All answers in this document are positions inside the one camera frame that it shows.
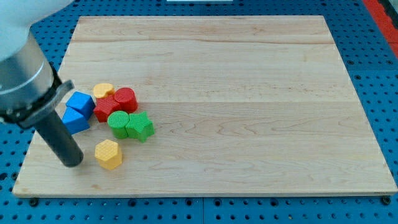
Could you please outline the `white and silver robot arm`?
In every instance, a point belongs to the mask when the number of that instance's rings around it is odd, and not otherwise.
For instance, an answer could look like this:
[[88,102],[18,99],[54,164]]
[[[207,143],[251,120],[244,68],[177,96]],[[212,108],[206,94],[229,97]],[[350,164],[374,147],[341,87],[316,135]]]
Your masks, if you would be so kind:
[[1,0],[1,121],[34,126],[73,89],[49,64],[30,28],[72,0]]

